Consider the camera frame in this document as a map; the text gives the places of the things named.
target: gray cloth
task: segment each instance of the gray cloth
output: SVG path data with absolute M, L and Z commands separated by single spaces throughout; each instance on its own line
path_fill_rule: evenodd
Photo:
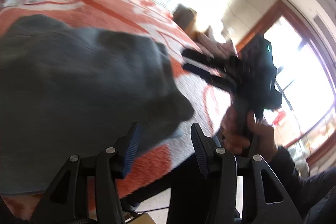
M 144 153 L 192 115 L 163 44 L 21 17 L 0 38 L 0 193 L 45 190 L 69 156 L 96 155 L 132 122 Z

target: floor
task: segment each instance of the floor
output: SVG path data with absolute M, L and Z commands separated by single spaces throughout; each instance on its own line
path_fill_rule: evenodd
M 152 210 L 156 208 L 164 208 L 169 206 L 171 190 L 167 189 L 162 193 L 151 197 L 140 204 L 137 211 L 143 212 L 147 210 Z M 242 213 L 243 210 L 243 178 L 237 178 L 237 199 L 236 208 Z M 168 209 L 157 210 L 153 212 L 148 212 L 156 224 L 165 224 L 167 222 Z

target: glass window pane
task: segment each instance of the glass window pane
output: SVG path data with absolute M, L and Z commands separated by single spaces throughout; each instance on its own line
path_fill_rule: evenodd
M 314 153 L 335 132 L 336 122 L 334 110 L 329 112 L 306 136 L 306 146 Z
M 264 34 L 264 38 L 272 43 L 273 63 L 279 68 L 288 61 L 293 60 L 302 38 L 284 18 L 280 17 Z
M 276 81 L 279 86 L 284 89 L 291 81 L 295 79 L 295 70 L 291 69 L 291 66 L 286 66 L 282 71 L 277 75 Z
M 284 91 L 302 133 L 307 132 L 334 102 L 330 83 L 318 58 L 308 45 L 296 55 L 295 81 Z
M 306 158 L 310 155 L 310 149 L 306 145 L 306 143 L 307 138 L 302 137 L 301 140 L 298 140 L 296 143 L 288 148 L 288 152 L 290 153 L 294 161 L 297 161 L 300 158 Z
M 273 125 L 274 137 L 278 145 L 285 146 L 300 137 L 301 131 L 295 115 L 290 111 L 284 98 L 282 100 L 282 108 L 276 111 L 265 110 L 264 117 L 268 124 Z

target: human hand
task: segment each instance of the human hand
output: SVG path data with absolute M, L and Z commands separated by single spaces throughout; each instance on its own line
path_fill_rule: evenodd
M 254 134 L 259 136 L 257 153 L 260 154 L 267 162 L 278 152 L 278 146 L 274 141 L 274 129 L 270 125 L 264 125 L 256 122 L 254 114 L 250 111 L 247 114 L 247 127 Z M 225 139 L 223 140 L 224 148 L 235 155 L 242 153 L 243 148 L 250 147 L 248 138 L 237 133 L 237 112 L 233 106 L 230 106 L 221 123 L 221 132 Z

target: window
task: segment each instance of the window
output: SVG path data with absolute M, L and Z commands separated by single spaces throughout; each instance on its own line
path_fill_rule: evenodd
M 283 95 L 279 110 L 266 110 L 276 142 L 288 147 L 293 159 L 309 157 L 335 132 L 335 91 L 325 63 L 312 47 L 308 28 L 278 1 L 238 44 L 242 48 L 256 33 L 272 43 L 277 68 L 276 89 Z

